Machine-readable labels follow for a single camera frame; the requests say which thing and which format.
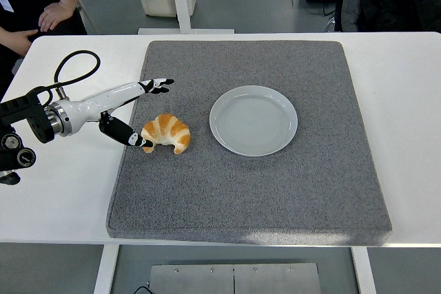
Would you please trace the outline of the person's hand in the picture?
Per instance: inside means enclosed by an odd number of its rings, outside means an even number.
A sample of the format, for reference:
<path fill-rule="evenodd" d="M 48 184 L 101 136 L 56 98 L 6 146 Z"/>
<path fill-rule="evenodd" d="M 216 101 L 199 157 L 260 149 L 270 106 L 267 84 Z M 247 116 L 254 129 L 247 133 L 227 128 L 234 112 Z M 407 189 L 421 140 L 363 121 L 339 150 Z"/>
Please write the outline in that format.
<path fill-rule="evenodd" d="M 39 29 L 41 32 L 48 32 L 62 21 L 69 19 L 76 8 L 76 2 L 67 3 L 58 1 L 46 6 L 39 17 Z"/>
<path fill-rule="evenodd" d="M 18 55 L 25 56 L 32 45 L 29 37 L 37 33 L 38 30 L 9 32 L 1 28 L 0 43 Z"/>

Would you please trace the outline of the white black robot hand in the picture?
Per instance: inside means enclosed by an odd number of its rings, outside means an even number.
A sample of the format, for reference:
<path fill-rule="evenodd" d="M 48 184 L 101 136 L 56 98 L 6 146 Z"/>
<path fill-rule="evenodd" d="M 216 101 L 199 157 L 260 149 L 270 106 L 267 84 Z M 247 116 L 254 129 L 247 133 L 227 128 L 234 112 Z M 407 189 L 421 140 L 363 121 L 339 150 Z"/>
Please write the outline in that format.
<path fill-rule="evenodd" d="M 135 101 L 144 94 L 167 93 L 171 78 L 155 78 L 147 81 L 128 83 L 111 90 L 95 94 L 83 101 L 60 100 L 56 109 L 62 122 L 60 136 L 77 133 L 84 124 L 97 122 L 99 129 L 111 139 L 135 147 L 151 147 L 153 143 L 135 132 L 128 124 L 117 119 L 112 112 Z"/>

